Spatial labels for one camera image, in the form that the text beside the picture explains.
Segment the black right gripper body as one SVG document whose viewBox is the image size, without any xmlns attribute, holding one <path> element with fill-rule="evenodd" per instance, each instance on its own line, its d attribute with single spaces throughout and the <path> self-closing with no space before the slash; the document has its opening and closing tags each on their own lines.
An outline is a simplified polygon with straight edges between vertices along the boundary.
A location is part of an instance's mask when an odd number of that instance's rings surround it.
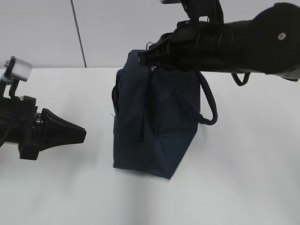
<svg viewBox="0 0 300 225">
<path fill-rule="evenodd" d="M 198 31 L 190 20 L 178 22 L 174 31 L 162 34 L 157 42 L 138 52 L 139 65 L 193 71 Z"/>
</svg>

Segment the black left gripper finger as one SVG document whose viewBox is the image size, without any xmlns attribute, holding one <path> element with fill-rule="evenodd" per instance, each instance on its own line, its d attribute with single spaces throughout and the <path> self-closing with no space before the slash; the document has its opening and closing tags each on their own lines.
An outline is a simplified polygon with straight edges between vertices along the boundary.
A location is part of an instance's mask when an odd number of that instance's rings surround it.
<svg viewBox="0 0 300 225">
<path fill-rule="evenodd" d="M 37 160 L 38 155 L 44 149 L 40 146 L 34 145 L 19 145 L 20 159 L 24 160 Z"/>
<path fill-rule="evenodd" d="M 86 137 L 86 130 L 83 127 L 68 122 L 45 108 L 38 114 L 35 132 L 35 141 L 40 150 L 81 144 Z"/>
</svg>

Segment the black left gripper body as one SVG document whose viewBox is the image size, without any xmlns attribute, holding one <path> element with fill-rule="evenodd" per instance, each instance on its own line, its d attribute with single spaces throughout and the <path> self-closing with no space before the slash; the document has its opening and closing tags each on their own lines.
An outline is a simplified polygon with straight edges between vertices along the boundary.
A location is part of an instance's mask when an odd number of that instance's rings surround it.
<svg viewBox="0 0 300 225">
<path fill-rule="evenodd" d="M 20 150 L 38 150 L 34 140 L 36 99 L 29 96 L 0 98 L 0 144 L 16 143 Z"/>
</svg>

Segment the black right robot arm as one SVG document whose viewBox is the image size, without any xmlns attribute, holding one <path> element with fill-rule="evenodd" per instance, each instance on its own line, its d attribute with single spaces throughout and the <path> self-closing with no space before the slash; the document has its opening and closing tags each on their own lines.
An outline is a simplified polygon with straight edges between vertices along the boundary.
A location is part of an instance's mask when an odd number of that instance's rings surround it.
<svg viewBox="0 0 300 225">
<path fill-rule="evenodd" d="M 181 5 L 188 20 L 138 53 L 140 65 L 299 80 L 299 6 L 279 2 L 251 20 L 226 23 L 218 0 L 183 0 Z"/>
</svg>

